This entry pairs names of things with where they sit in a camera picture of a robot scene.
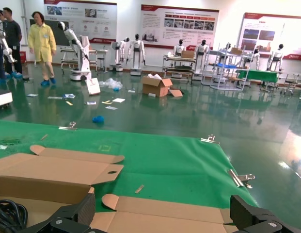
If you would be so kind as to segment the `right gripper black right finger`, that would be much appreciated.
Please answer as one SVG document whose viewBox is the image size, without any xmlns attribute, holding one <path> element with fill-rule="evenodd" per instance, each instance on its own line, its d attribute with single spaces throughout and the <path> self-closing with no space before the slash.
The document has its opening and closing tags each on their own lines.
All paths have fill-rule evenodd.
<svg viewBox="0 0 301 233">
<path fill-rule="evenodd" d="M 238 233 L 301 233 L 271 211 L 249 205 L 239 195 L 230 197 L 230 218 Z"/>
</svg>

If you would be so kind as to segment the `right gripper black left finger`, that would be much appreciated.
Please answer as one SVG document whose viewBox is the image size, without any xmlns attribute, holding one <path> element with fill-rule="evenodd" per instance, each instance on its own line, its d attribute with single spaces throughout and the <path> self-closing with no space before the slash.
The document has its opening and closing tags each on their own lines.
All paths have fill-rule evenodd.
<svg viewBox="0 0 301 233">
<path fill-rule="evenodd" d="M 88 233 L 95 215 L 95 195 L 76 204 L 60 207 L 47 220 L 26 229 L 28 233 Z"/>
</svg>

